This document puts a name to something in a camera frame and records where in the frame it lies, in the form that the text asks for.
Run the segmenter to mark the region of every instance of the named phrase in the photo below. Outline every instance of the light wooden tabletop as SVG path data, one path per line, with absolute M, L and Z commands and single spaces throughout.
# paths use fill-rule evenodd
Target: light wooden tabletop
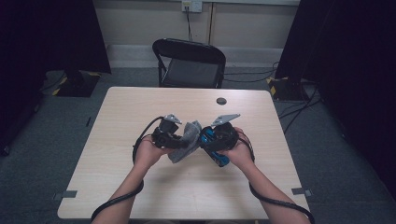
M 218 105 L 223 97 L 226 105 Z M 241 114 L 231 121 L 250 139 L 255 163 L 297 204 L 308 208 L 305 196 L 293 195 L 301 187 L 290 151 L 267 91 L 199 90 L 167 88 L 110 88 L 93 124 L 67 190 L 76 198 L 63 198 L 60 218 L 91 218 L 106 202 L 133 166 L 133 144 L 155 118 L 175 114 L 181 121 L 198 120 L 203 127 L 217 116 Z M 152 133 L 159 121 L 147 133 Z M 148 171 L 145 187 L 136 196 L 131 218 L 143 219 L 267 219 L 248 181 L 233 164 L 219 168 L 198 148 L 173 164 L 167 156 Z

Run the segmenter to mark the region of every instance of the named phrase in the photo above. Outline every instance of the wire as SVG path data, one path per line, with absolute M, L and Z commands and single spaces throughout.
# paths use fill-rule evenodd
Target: wire
M 312 106 L 312 105 L 316 105 L 316 104 L 319 103 L 319 102 L 321 102 L 321 98 L 319 98 L 316 102 L 314 102 L 313 104 L 309 105 L 308 107 L 310 107 L 310 106 Z M 279 119 L 283 119 L 283 118 L 285 118 L 285 117 L 287 117 L 287 116 L 289 116 L 289 115 L 292 115 L 292 114 L 297 113 L 297 112 L 299 112 L 300 110 L 304 110 L 304 109 L 305 109 L 305 108 L 302 107 L 302 108 L 300 108 L 300 109 L 293 110 L 293 111 L 291 111 L 291 112 L 289 112 L 289 113 L 287 113 L 287 114 L 285 114 L 285 115 L 281 115 L 281 116 L 279 117 Z
M 306 102 L 306 104 L 303 106 L 303 108 L 298 109 L 298 110 L 292 112 L 292 113 L 297 112 L 297 114 L 296 114 L 296 116 L 294 116 L 294 118 L 293 118 L 293 119 L 291 120 L 291 122 L 288 124 L 288 126 L 286 127 L 286 129 L 283 131 L 283 134 L 286 134 L 286 132 L 288 131 L 290 125 L 297 119 L 297 117 L 301 114 L 301 112 L 303 112 L 303 110 L 305 110 L 305 109 L 307 109 L 309 106 L 311 106 L 311 105 L 309 105 L 309 103 L 311 103 L 311 101 L 314 99 L 314 96 L 315 96 L 315 93 L 317 93 L 317 90 L 318 90 L 318 86 L 315 87 L 314 93 L 312 93 L 311 98 L 309 98 L 308 102 Z
M 277 117 L 280 118 L 280 117 L 282 117 L 283 113 L 285 113 L 288 109 L 298 106 L 298 105 L 303 105 L 303 104 L 305 104 L 305 102 L 300 102 L 300 103 L 296 103 L 295 105 L 288 106 L 285 109 L 283 109 L 282 112 L 277 115 Z
M 137 187 L 137 189 L 135 189 L 134 191 L 124 194 L 118 198 L 112 199 L 107 201 L 106 203 L 103 203 L 102 205 L 100 205 L 98 208 L 95 209 L 95 211 L 92 213 L 91 216 L 91 222 L 93 222 L 93 220 L 97 217 L 97 215 L 102 212 L 105 208 L 108 208 L 111 205 L 114 205 L 116 203 L 120 203 L 124 200 L 127 200 L 129 198 L 134 197 L 136 194 L 140 193 L 140 191 L 142 191 L 143 187 L 145 187 L 145 183 L 142 180 L 142 182 L 140 182 L 139 186 Z
M 242 132 L 238 132 L 238 133 L 241 133 L 242 135 L 244 135 L 246 137 L 247 141 L 245 141 L 242 138 L 239 138 L 239 140 L 248 147 L 248 149 L 250 150 L 250 157 L 251 157 L 251 159 L 254 162 L 253 146 L 251 145 L 250 140 L 248 139 L 248 137 L 244 133 L 242 133 Z M 299 205 L 297 205 L 295 203 L 288 203 L 288 202 L 283 202 L 283 201 L 280 201 L 280 200 L 275 200 L 275 199 L 270 199 L 270 198 L 264 197 L 264 196 L 260 195 L 253 188 L 253 186 L 251 186 L 250 182 L 248 183 L 248 186 L 249 186 L 250 192 L 253 194 L 253 196 L 255 196 L 260 201 L 297 210 L 297 211 L 305 214 L 308 217 L 308 219 L 311 222 L 311 224 L 315 224 L 314 216 L 308 210 L 306 210 L 305 208 L 303 208 L 303 207 L 301 207 L 301 206 L 299 206 Z
M 263 80 L 267 79 L 268 77 L 270 77 L 270 76 L 275 72 L 275 70 L 271 70 L 271 71 L 268 71 L 268 72 L 261 72 L 261 73 L 239 73 L 239 74 L 234 73 L 234 74 L 224 74 L 224 75 L 254 75 L 254 74 L 267 74 L 267 73 L 271 73 L 269 76 L 266 76 L 266 77 L 263 77 L 263 78 L 260 78 L 260 79 L 256 79 L 256 80 L 240 81 L 240 80 L 232 80 L 232 79 L 227 79 L 227 78 L 224 78 L 223 80 L 225 80 L 225 81 L 231 81 L 231 82 L 259 82 L 259 81 L 263 81 Z
M 143 132 L 140 134 L 140 136 L 137 138 L 136 142 L 134 143 L 134 151 L 132 152 L 132 161 L 134 162 L 134 160 L 136 159 L 136 153 L 137 153 L 137 149 L 139 148 L 140 143 L 142 142 L 143 138 L 145 137 L 145 133 L 146 131 L 149 129 L 149 127 L 151 127 L 151 125 L 159 120 L 159 119 L 163 119 L 163 117 L 158 117 L 154 120 L 152 120 L 148 126 L 145 128 L 145 130 L 143 130 Z
M 187 23 L 189 24 L 189 40 L 192 42 L 192 34 L 191 34 L 191 28 L 190 28 L 190 8 L 184 7 L 184 9 L 186 10 Z
M 276 65 L 277 63 L 279 63 L 279 62 L 273 63 L 273 66 L 272 66 L 273 69 L 270 70 L 270 71 L 266 71 L 266 72 L 225 73 L 225 74 L 224 74 L 224 75 L 227 75 L 227 76 L 235 76 L 235 75 L 258 75 L 258 74 L 268 74 L 268 73 L 271 73 L 269 76 L 264 77 L 264 78 L 260 78 L 260 79 L 256 79 L 256 80 L 250 80 L 250 81 L 240 81 L 240 80 L 232 80 L 232 79 L 226 79 L 226 78 L 224 78 L 223 80 L 231 81 L 231 82 L 259 82 L 259 81 L 263 81 L 263 80 L 267 79 L 268 77 L 270 77 L 271 75 L 274 74 L 274 72 L 276 71 L 275 65 Z
M 301 212 L 301 213 L 304 213 L 304 214 L 308 217 L 309 222 L 311 222 L 312 224 L 315 224 L 314 216 L 312 216 L 312 214 L 311 214 L 308 210 L 306 210 L 305 208 L 303 208 L 303 207 L 301 207 L 301 206 L 299 206 L 299 205 L 297 205 L 297 204 L 295 204 L 295 203 L 288 203 L 288 202 L 283 202 L 283 201 L 280 201 L 280 200 L 275 200 L 275 199 L 270 199 L 270 198 L 264 197 L 264 196 L 260 195 L 260 194 L 253 188 L 253 186 L 251 186 L 250 183 L 248 183 L 248 186 L 250 187 L 250 191 L 251 191 L 251 193 L 254 195 L 254 197 L 256 197 L 257 199 L 259 199 L 260 201 L 263 201 L 263 202 L 265 202 L 265 203 L 271 203 L 271 204 L 275 204 L 275 205 L 278 205 L 278 206 L 287 207 L 287 208 L 291 208 L 291 209 L 297 210 L 297 211 L 299 211 L 299 212 Z

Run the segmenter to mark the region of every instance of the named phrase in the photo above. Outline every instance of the chair backrest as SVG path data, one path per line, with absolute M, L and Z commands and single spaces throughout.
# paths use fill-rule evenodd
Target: chair backrest
M 164 38 L 155 41 L 152 49 L 160 62 L 162 61 L 160 56 L 163 56 L 185 61 L 223 64 L 224 66 L 226 63 L 221 50 L 203 43 Z

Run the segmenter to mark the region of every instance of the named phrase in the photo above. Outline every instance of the gray carpet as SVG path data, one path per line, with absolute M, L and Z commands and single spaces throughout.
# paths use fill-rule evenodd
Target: gray carpet
M 227 68 L 226 73 L 269 70 Z M 45 86 L 61 75 L 48 73 Z M 264 76 L 227 75 L 226 79 L 253 81 Z M 54 97 L 54 87 L 43 91 L 38 112 L 10 145 L 10 155 L 0 158 L 0 223 L 88 223 L 59 219 L 60 201 L 52 198 L 66 190 L 106 90 L 112 86 L 155 87 L 157 69 L 115 68 L 112 75 L 100 78 L 90 98 Z M 225 80 L 223 89 L 268 90 L 268 86 L 264 80 Z M 306 86 L 309 94 L 313 89 Z M 275 102 L 275 106 L 278 114 L 285 114 L 302 105 Z M 283 128 L 292 117 L 281 120 Z M 302 112 L 286 139 L 303 187 L 314 194 L 307 200 L 317 223 L 396 223 L 396 203 L 367 161 L 343 139 L 323 103 Z

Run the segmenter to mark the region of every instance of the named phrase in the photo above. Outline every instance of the black curtain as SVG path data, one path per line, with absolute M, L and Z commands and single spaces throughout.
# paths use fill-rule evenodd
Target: black curtain
M 318 82 L 346 139 L 396 198 L 396 2 L 302 0 L 278 77 Z
M 92 0 L 0 0 L 0 147 L 46 73 L 66 68 L 111 73 Z

